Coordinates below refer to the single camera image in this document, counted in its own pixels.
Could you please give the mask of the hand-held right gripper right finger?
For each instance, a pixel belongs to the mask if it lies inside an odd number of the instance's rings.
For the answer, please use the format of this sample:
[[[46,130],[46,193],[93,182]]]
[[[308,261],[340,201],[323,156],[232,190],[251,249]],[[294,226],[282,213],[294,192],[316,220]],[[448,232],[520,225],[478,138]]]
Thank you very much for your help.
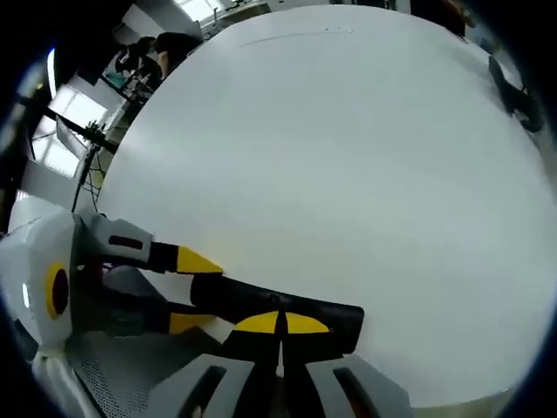
[[[284,377],[294,417],[410,417],[407,391],[353,352],[344,333],[285,314]]]

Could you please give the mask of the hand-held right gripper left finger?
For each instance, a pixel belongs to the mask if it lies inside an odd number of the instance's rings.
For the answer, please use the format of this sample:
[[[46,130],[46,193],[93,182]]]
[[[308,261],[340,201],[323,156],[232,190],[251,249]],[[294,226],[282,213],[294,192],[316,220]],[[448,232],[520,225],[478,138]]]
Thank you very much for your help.
[[[152,389],[147,415],[267,416],[279,359],[280,322],[280,311],[240,321],[221,352],[201,354]]]

